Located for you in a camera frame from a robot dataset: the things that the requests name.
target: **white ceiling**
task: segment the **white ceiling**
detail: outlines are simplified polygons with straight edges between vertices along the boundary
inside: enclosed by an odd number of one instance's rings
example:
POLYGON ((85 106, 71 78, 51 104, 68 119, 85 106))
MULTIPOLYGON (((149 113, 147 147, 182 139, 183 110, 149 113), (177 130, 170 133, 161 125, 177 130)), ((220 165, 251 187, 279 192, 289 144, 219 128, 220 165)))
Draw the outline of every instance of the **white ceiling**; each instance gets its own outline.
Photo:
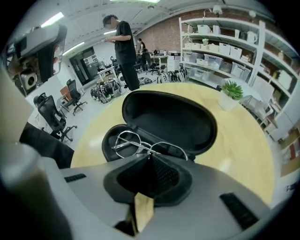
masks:
POLYGON ((40 26, 58 12, 62 12, 65 16, 58 23, 67 26, 65 50, 82 41, 86 44, 82 45, 81 49, 103 39, 103 33, 107 30, 103 28, 102 19, 109 14, 129 22, 133 33, 172 15, 210 8, 215 4, 222 7, 251 9, 268 18, 273 17, 255 0, 225 0, 225 3, 226 5, 222 0, 160 0, 156 4, 136 0, 39 0, 27 12, 13 37, 20 36, 34 26, 40 26))

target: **desk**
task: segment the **desk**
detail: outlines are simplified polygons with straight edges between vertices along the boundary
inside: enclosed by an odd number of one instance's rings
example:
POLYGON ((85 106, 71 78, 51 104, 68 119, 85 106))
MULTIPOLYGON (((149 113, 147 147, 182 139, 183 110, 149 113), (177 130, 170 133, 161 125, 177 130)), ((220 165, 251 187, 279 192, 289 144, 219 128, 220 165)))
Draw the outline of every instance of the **desk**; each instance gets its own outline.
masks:
POLYGON ((168 58, 168 56, 150 56, 152 59, 158 59, 159 61, 159 70, 161 69, 161 59, 162 58, 168 58))
POLYGON ((104 79, 103 79, 103 77, 102 77, 102 74, 104 74, 104 73, 106 73, 106 72, 108 72, 108 71, 112 71, 112 73, 114 74, 115 78, 118 79, 118 78, 117 78, 117 75, 116 75, 116 72, 114 71, 114 67, 109 67, 109 68, 106 68, 106 69, 102 70, 101 72, 98 72, 98 75, 99 75, 99 77, 101 78, 101 81, 104 82, 104 79))
MULTIPOLYGON (((177 94, 209 109, 217 121, 217 138, 207 152, 196 156, 195 162, 227 173, 266 204, 271 202, 272 154, 263 130, 246 109, 238 105, 232 111, 223 111, 218 105, 220 92, 190 83, 155 84, 142 89, 177 94)), ((90 123, 76 147, 71 167, 106 163, 101 150, 102 139, 108 129, 125 123, 121 112, 124 98, 115 99, 90 123)))

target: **fluorescent light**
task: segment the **fluorescent light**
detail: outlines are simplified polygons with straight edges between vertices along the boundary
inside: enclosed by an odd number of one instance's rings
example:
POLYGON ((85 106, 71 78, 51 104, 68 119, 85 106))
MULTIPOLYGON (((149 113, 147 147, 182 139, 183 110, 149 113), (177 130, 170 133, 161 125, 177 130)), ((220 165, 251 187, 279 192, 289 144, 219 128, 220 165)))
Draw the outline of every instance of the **fluorescent light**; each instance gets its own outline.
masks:
POLYGON ((137 0, 137 1, 158 3, 160 0, 137 0))
POLYGON ((113 32, 116 32, 117 30, 112 30, 112 31, 109 31, 109 32, 105 32, 104 34, 110 34, 110 33, 113 33, 113 32))
POLYGON ((58 14, 54 15, 52 18, 48 19, 46 22, 44 22, 41 27, 44 28, 46 26, 49 26, 53 23, 55 23, 56 21, 58 21, 59 19, 61 19, 62 17, 64 17, 64 15, 59 12, 58 14))
POLYGON ((80 45, 84 44, 84 42, 80 43, 80 44, 77 44, 76 46, 70 48, 69 50, 65 51, 62 55, 66 55, 68 52, 72 51, 73 49, 75 49, 76 47, 79 47, 80 45))

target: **open eyeglass case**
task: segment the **open eyeglass case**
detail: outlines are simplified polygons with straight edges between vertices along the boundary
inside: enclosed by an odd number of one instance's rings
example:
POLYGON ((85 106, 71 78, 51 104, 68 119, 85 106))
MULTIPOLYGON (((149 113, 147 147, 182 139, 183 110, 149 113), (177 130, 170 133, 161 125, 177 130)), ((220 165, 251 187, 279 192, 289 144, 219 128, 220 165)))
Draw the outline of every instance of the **open eyeglass case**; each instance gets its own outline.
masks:
MULTIPOLYGON (((217 122, 211 112, 198 103, 174 94, 139 90, 129 93, 122 105, 126 124, 108 130, 102 141, 102 151, 107 162, 120 159, 113 149, 118 135, 129 130, 151 145, 167 142, 182 148, 188 159, 207 151, 217 137, 217 122)), ((126 135, 128 141, 137 141, 134 135, 126 135)), ((177 158, 184 153, 171 145, 160 145, 156 151, 177 158)), ((131 156, 136 147, 129 145, 118 151, 121 156, 131 156)))

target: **white shelving unit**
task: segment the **white shelving unit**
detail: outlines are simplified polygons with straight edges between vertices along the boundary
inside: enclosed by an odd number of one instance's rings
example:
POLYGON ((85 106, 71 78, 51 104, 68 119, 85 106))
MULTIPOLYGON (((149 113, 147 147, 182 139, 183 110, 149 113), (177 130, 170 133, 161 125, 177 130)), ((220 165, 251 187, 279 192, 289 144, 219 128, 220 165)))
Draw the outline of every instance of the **white shelving unit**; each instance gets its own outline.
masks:
MULTIPOLYGON (((283 134, 285 134, 289 129, 289 126, 291 124, 295 124, 296 120, 300 118, 300 79, 299 75, 297 75, 296 71, 294 71, 291 66, 289 66, 285 61, 281 60, 277 55, 273 54, 269 50, 265 49, 266 43, 273 45, 278 50, 283 51, 284 54, 286 54, 289 58, 295 59, 300 58, 300 55, 296 52, 296 50, 291 46, 291 44, 286 41, 284 38, 279 36, 278 34, 266 29, 265 23, 260 21, 259 25, 245 22, 241 20, 236 19, 230 19, 230 18, 198 18, 198 19, 189 19, 182 21, 181 18, 179 18, 180 23, 180 46, 181 46, 181 57, 183 58, 183 53, 185 52, 200 52, 200 53, 207 53, 211 55, 220 56, 224 59, 230 59, 233 60, 241 65, 247 66, 249 69, 251 69, 251 76, 249 78, 248 84, 250 86, 253 85, 257 74, 262 75, 264 78, 267 79, 268 83, 275 86, 275 88, 279 89, 281 93, 283 94, 282 101, 283 106, 281 106, 281 111, 275 116, 275 121, 278 123, 281 123, 280 126, 276 129, 273 124, 269 124, 265 130, 271 133, 271 136, 277 140, 283 134), (235 38, 228 35, 222 35, 222 34, 214 34, 214 33, 183 33, 182 31, 182 25, 188 24, 192 26, 193 28, 197 28, 197 25, 208 25, 211 29, 213 25, 217 25, 220 27, 220 29, 227 29, 227 30, 235 30, 238 29, 243 32, 252 31, 258 35, 258 41, 253 44, 249 43, 246 40, 235 38), (194 40, 204 39, 207 38, 209 41, 215 41, 215 42, 221 42, 221 43, 227 43, 242 49, 247 49, 254 53, 254 59, 252 63, 245 62, 241 59, 237 59, 235 57, 232 57, 230 55, 223 54, 221 52, 214 52, 206 49, 190 49, 190 48, 184 48, 183 40, 187 39, 190 42, 193 42, 194 40), (272 76, 265 73, 262 68, 260 67, 262 63, 262 59, 265 59, 266 61, 270 62, 274 66, 276 66, 278 69, 282 69, 286 71, 292 78, 293 83, 292 87, 290 89, 285 89, 277 80, 275 80, 272 76)), ((198 66, 200 68, 207 68, 209 70, 213 70, 215 72, 218 72, 220 74, 223 74, 227 77, 233 77, 229 73, 226 73, 221 70, 216 70, 211 67, 199 65, 196 63, 190 63, 182 61, 182 63, 186 65, 193 65, 198 66)), ((212 87, 216 87, 216 83, 213 81, 203 81, 203 83, 210 85, 212 87)))

